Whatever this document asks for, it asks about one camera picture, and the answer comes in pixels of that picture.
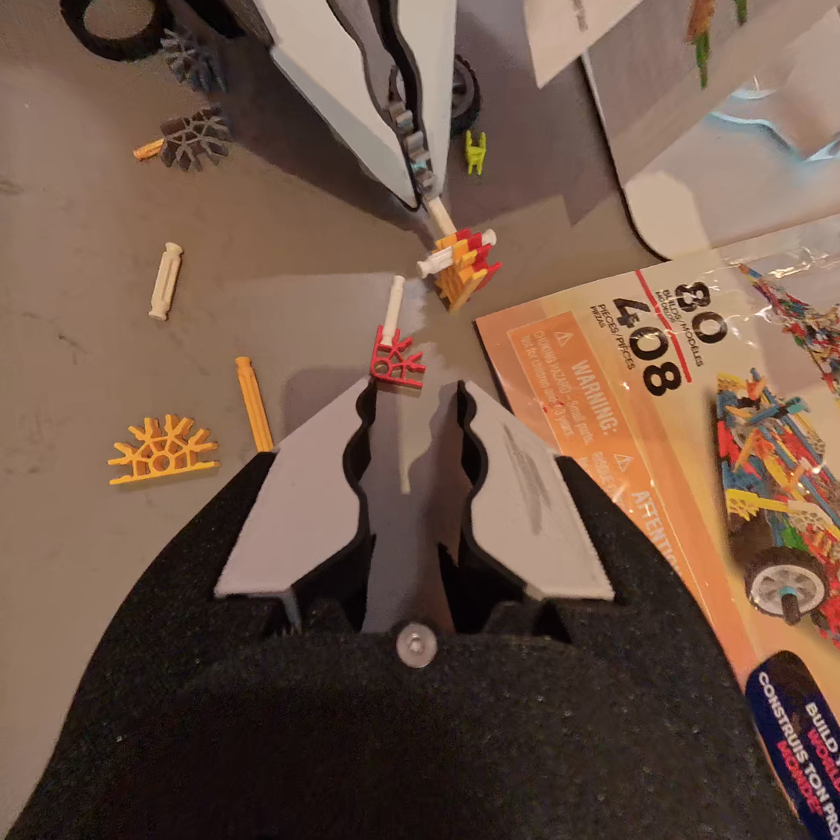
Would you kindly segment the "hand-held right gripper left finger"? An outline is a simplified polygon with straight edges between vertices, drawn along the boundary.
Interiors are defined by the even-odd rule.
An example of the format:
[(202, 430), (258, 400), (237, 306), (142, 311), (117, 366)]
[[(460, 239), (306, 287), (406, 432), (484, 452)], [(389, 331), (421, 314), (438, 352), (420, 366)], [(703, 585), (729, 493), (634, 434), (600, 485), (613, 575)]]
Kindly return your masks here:
[(371, 463), (377, 388), (362, 378), (275, 448), (253, 507), (214, 587), (216, 598), (279, 597), (303, 607), (366, 587), (371, 565), (368, 500), (361, 486)]

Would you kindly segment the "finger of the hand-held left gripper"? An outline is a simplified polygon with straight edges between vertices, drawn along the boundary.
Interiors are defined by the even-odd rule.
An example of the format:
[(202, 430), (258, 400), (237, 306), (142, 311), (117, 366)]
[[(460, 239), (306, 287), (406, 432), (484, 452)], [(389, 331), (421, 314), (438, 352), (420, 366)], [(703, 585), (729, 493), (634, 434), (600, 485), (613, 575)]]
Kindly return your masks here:
[[(403, 74), (406, 98), (418, 115), (417, 81), (430, 90), (439, 85), (448, 120), (450, 85), (455, 55), (456, 1), (382, 1), (375, 3), (383, 45)], [(445, 182), (448, 154), (423, 130), (432, 155), (439, 194)]]
[(371, 92), (364, 51), (330, 2), (256, 2), (275, 64), (371, 176), (418, 209), (404, 149)]

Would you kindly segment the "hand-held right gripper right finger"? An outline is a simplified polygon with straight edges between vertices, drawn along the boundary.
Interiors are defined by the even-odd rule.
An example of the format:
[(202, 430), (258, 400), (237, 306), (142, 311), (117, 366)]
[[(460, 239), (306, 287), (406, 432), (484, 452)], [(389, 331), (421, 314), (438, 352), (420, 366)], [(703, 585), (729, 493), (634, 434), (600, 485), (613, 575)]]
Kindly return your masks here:
[(457, 387), (466, 545), (536, 601), (612, 602), (615, 592), (554, 449), (470, 380)]

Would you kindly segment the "grey snowflake connector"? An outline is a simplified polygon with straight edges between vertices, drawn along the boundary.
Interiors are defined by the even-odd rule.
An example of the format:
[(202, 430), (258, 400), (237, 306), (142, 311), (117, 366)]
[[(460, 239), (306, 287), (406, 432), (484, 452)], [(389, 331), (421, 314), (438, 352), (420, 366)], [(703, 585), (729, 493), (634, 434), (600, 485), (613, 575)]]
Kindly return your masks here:
[(387, 110), (415, 193), (423, 200), (436, 198), (439, 190), (432, 155), (417, 118), (400, 98), (390, 98)]
[(164, 62), (173, 76), (195, 91), (227, 92), (224, 69), (218, 56), (188, 30), (164, 30), (161, 37)]

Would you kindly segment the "red corner connector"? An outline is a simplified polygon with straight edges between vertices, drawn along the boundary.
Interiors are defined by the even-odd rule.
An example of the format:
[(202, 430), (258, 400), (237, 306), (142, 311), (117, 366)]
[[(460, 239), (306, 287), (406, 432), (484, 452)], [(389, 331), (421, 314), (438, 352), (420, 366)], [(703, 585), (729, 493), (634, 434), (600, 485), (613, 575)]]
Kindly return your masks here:
[(387, 343), (384, 325), (379, 325), (371, 354), (370, 372), (378, 382), (421, 390), (424, 383), (417, 379), (426, 371), (424, 353), (413, 350), (413, 338), (401, 337), (396, 329)]

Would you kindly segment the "red and yellow connector cluster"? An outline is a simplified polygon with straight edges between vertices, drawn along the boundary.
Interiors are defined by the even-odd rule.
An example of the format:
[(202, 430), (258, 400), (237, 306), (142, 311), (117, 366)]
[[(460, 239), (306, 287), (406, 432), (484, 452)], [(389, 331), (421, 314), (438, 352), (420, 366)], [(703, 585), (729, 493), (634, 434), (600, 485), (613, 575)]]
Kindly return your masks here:
[(421, 279), (434, 278), (437, 294), (449, 312), (461, 309), (496, 275), (501, 262), (490, 263), (497, 243), (494, 230), (473, 233), (463, 228), (435, 243), (434, 249), (416, 263)]

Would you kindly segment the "grey toy wheel with tyre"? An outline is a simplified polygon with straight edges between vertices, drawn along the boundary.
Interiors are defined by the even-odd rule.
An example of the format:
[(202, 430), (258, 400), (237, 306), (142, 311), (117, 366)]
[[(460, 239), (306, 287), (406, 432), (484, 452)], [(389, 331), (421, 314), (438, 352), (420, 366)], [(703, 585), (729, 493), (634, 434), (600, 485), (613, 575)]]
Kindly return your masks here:
[(434, 144), (444, 149), (442, 155), (448, 153), (449, 146), (458, 137), (472, 129), (480, 115), (481, 90), (477, 74), (459, 54), (453, 58), (447, 121), (444, 120), (445, 103), (439, 85), (432, 85), (427, 90), (420, 80), (416, 82), (419, 111), (417, 116), (412, 115), (406, 84), (397, 64), (390, 68), (385, 94), (385, 124), (397, 134), (408, 135), (415, 130), (414, 124), (421, 123), (423, 130), (431, 131)]

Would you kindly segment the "black rubber tyre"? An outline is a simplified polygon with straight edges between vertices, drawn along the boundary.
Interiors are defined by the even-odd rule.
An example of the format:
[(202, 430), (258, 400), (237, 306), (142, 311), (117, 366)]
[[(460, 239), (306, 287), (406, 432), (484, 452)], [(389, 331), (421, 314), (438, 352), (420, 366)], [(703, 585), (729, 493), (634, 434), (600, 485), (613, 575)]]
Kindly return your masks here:
[(59, 10), (64, 22), (78, 43), (94, 56), (117, 62), (143, 60), (157, 54), (162, 48), (166, 31), (174, 24), (169, 4), (153, 1), (150, 21), (137, 33), (122, 38), (105, 38), (94, 35), (85, 22), (86, 12), (92, 1), (60, 1)]

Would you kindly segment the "grey connector with yellow rod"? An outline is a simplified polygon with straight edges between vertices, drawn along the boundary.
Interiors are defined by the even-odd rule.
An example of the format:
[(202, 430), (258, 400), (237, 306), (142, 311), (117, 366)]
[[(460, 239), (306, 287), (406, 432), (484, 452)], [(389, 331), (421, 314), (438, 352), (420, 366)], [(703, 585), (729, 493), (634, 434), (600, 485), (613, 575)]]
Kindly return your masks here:
[(201, 171), (204, 159), (218, 164), (228, 157), (228, 148), (235, 139), (226, 113), (217, 102), (192, 115), (163, 122), (161, 132), (161, 162), (166, 167), (177, 166), (184, 172)]

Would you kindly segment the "colourful construction toy bag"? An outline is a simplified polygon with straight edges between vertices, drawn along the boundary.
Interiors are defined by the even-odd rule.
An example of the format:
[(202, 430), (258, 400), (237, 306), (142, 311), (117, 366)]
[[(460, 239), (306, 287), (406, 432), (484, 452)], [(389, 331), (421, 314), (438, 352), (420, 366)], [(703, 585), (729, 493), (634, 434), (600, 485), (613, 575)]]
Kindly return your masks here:
[(686, 583), (838, 838), (838, 215), (478, 318), (507, 403)]

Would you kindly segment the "long yellow toy rod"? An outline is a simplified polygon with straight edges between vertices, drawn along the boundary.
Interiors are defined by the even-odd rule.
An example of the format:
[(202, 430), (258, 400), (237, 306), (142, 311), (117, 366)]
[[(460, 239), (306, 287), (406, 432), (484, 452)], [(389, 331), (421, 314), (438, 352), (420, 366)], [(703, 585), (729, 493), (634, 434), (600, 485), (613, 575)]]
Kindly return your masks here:
[(255, 446), (258, 452), (269, 453), (275, 445), (252, 360), (246, 356), (238, 356), (235, 365)]

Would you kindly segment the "yellow half-round connector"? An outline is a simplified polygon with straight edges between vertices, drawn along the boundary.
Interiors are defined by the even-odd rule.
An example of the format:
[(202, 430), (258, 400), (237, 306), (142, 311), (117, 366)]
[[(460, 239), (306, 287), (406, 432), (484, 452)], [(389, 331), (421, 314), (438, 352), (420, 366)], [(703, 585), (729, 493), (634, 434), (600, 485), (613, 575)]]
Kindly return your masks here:
[(124, 473), (110, 480), (113, 486), (142, 481), (185, 476), (221, 466), (210, 458), (218, 450), (209, 429), (197, 427), (193, 418), (165, 414), (147, 416), (141, 426), (130, 426), (132, 443), (113, 445), (119, 453), (108, 465), (124, 468)]

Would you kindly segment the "booklet with green figure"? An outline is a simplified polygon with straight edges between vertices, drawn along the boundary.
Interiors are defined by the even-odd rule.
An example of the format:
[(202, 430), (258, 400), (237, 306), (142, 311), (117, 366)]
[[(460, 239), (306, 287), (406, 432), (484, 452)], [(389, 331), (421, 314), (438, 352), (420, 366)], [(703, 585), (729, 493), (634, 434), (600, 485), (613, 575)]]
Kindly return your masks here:
[(584, 56), (622, 188), (838, 2), (644, 1)]

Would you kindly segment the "short white toy rod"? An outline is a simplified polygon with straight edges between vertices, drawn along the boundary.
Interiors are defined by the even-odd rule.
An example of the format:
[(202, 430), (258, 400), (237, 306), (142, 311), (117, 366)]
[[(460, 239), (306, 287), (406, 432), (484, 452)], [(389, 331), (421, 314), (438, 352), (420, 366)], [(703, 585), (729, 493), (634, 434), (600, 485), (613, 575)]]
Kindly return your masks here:
[(175, 286), (182, 265), (183, 248), (167, 242), (161, 257), (150, 300), (149, 316), (158, 321), (168, 319)]

